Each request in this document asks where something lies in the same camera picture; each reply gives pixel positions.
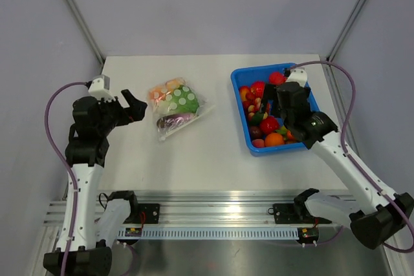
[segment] black cable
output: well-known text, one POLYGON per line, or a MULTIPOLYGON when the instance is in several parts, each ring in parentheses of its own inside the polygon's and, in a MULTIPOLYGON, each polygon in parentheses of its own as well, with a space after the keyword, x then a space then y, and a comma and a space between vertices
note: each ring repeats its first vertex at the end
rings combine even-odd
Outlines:
POLYGON ((108 196, 105 193, 99 193, 98 195, 98 200, 99 200, 99 204, 101 204, 103 210, 106 210, 106 205, 103 205, 102 201, 101 201, 101 195, 103 195, 106 198, 106 205, 108 204, 108 196))

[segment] perforated metal strip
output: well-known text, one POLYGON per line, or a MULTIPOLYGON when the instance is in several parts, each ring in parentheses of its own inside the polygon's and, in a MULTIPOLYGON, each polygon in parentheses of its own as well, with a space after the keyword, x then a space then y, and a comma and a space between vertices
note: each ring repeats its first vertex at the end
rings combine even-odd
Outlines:
POLYGON ((119 239, 142 240, 296 240, 295 228, 144 228, 141 237, 126 236, 120 228, 119 239))

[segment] robotic arm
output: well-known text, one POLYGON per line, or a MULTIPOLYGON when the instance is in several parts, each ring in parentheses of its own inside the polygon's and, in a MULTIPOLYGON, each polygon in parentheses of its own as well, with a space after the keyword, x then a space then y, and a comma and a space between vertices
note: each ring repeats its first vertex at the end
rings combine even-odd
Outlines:
POLYGON ((77 179, 74 190, 69 176, 69 192, 63 228, 54 253, 46 253, 43 266, 60 275, 64 251, 71 238, 65 274, 70 276, 106 276, 112 262, 111 246, 124 223, 140 223, 140 208, 133 191, 113 192, 106 209, 95 224, 96 195, 109 148, 108 134, 117 126, 144 118, 147 104, 137 100, 129 90, 122 90, 129 107, 123 108, 109 92, 109 78, 101 75, 87 84, 90 96, 73 103, 66 161, 77 179), (74 231, 69 235, 71 221, 74 231))
POLYGON ((364 246, 375 249, 405 226, 384 195, 394 198, 394 203, 408 218, 414 208, 413 198, 408 193, 396 194, 350 148, 347 153, 343 151, 338 127, 325 113, 311 111, 307 100, 311 89, 305 86, 307 74, 303 69, 286 70, 285 75, 288 79, 284 84, 278 87, 266 85, 261 112, 265 111, 268 100, 273 100, 271 114, 281 118, 293 136, 338 175, 356 200, 346 202, 308 189, 294 199, 296 212, 327 218, 351 228, 364 246), (356 168, 350 157, 382 189, 381 193, 356 168))

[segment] metal floor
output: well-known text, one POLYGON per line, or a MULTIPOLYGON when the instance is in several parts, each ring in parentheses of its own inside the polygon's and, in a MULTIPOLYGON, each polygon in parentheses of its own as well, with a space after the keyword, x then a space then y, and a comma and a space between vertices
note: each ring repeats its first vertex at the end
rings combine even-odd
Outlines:
MULTIPOLYGON (((333 228, 321 229, 323 239, 333 228)), ((361 246, 349 230, 331 244, 317 248, 280 246, 280 241, 141 240, 129 276, 388 276, 392 275, 382 248, 361 246)), ((111 276, 129 267, 131 252, 113 248, 111 276)))

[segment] clear plastic bag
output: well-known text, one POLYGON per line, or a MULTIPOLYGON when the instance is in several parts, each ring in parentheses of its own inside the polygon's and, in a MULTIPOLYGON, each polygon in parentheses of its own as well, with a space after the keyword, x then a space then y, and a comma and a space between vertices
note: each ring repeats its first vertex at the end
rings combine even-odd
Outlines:
POLYGON ((148 99, 161 141, 213 108, 184 78, 175 78, 153 87, 148 91, 148 99))

